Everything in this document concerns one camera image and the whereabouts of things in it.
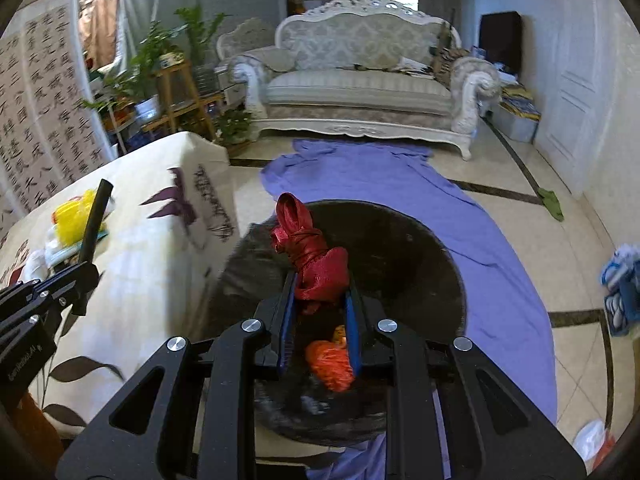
red ribbon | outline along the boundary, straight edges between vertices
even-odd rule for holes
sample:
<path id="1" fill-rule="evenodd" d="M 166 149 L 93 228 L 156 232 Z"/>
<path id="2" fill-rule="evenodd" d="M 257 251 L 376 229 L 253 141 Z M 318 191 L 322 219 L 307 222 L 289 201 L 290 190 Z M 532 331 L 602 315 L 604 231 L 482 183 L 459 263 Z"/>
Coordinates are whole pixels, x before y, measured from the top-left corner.
<path id="1" fill-rule="evenodd" d="M 313 314 L 322 304 L 335 304 L 349 288 L 348 254 L 343 247 L 329 249 L 311 213 L 291 193 L 278 199 L 279 225 L 271 231 L 274 249 L 286 252 L 298 271 L 294 296 L 306 301 L 304 314 Z"/>

sofa seat cushion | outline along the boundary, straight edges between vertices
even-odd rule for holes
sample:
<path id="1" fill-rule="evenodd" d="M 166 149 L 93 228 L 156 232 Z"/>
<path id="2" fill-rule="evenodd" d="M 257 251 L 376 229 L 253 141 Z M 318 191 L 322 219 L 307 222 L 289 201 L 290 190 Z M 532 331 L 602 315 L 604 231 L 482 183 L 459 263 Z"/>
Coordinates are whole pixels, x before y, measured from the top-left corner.
<path id="1" fill-rule="evenodd" d="M 272 105 L 334 105 L 448 115 L 449 90 L 433 79 L 367 70 L 299 70 L 267 87 Z"/>

dark floor border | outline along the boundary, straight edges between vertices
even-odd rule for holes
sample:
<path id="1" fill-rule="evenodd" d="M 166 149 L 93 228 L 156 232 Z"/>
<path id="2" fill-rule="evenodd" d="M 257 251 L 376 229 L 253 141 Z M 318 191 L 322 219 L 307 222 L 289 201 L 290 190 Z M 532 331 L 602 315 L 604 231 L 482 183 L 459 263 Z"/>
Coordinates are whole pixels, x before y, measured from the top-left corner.
<path id="1" fill-rule="evenodd" d="M 529 171 L 529 168 L 527 168 L 527 166 L 522 161 L 520 156 L 516 153 L 516 151 L 513 149 L 513 147 L 509 144 L 509 141 L 504 138 L 504 135 L 500 132 L 500 130 L 498 128 L 496 128 L 491 123 L 491 121 L 489 119 L 483 117 L 482 120 L 486 123 L 486 125 L 489 127 L 489 129 L 495 134 L 495 136 L 498 137 L 498 140 L 500 140 L 500 142 L 504 146 L 504 149 L 507 150 L 507 152 L 509 152 L 509 155 L 511 155 L 511 158 L 517 164 L 517 166 L 520 168 L 520 171 L 524 175 L 524 178 L 527 179 L 527 182 L 529 183 L 529 185 L 533 189 L 533 192 L 537 195 L 538 194 L 538 190 L 540 189 L 540 186 L 538 185 L 536 179 L 533 177 L 533 175 Z"/>
<path id="2" fill-rule="evenodd" d="M 264 168 L 271 161 L 265 158 L 230 158 L 229 164 L 236 168 Z M 529 204 L 543 205 L 542 199 L 537 195 L 528 195 L 519 193 L 510 189 L 501 189 L 499 187 L 483 186 L 482 184 L 473 184 L 472 182 L 464 182 L 462 180 L 450 180 L 451 183 L 458 186 L 464 191 L 472 191 L 474 193 L 482 193 L 485 195 L 500 196 L 509 198 L 510 200 L 519 200 Z"/>
<path id="3" fill-rule="evenodd" d="M 607 415 L 605 427 L 611 428 L 613 417 L 613 354 L 611 351 L 611 337 L 607 325 L 607 317 L 604 310 L 577 310 L 575 312 L 549 312 L 552 328 L 565 328 L 568 326 L 580 326 L 599 323 L 604 344 L 605 364 L 607 366 Z"/>

tile floor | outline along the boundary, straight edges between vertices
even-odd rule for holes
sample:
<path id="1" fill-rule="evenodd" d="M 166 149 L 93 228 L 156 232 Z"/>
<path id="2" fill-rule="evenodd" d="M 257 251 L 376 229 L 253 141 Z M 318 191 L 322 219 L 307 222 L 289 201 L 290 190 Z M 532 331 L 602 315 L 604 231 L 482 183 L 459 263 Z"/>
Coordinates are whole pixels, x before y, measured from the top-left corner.
<path id="1" fill-rule="evenodd" d="M 272 160 L 292 153 L 292 134 L 264 132 L 238 158 Z M 604 290 L 600 269 L 613 244 L 586 200 L 576 201 L 553 169 L 530 144 L 511 142 L 533 177 L 558 196 L 564 222 L 557 222 L 543 206 L 500 196 L 469 192 L 492 216 L 520 257 L 550 313 L 582 311 L 591 321 L 554 328 L 558 429 L 572 441 L 590 420 L 607 416 L 606 341 L 597 318 Z M 451 180 L 482 184 L 535 195 L 511 155 L 483 123 L 473 146 L 474 158 L 462 161 L 458 151 L 434 144 L 429 163 Z M 259 168 L 232 168 L 241 232 L 273 213 L 274 202 L 262 188 Z M 610 338 L 613 364 L 611 429 L 615 437 L 626 428 L 634 408 L 636 370 L 632 340 Z"/>

orange yarn ball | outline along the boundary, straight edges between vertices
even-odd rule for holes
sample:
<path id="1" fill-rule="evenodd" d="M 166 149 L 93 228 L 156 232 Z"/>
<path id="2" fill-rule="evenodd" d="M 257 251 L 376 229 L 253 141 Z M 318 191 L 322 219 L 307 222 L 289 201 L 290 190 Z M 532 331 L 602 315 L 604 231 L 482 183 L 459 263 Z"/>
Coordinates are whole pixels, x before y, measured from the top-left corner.
<path id="1" fill-rule="evenodd" d="M 355 379 L 347 349 L 330 341 L 313 341 L 305 349 L 311 371 L 332 392 L 345 392 Z"/>

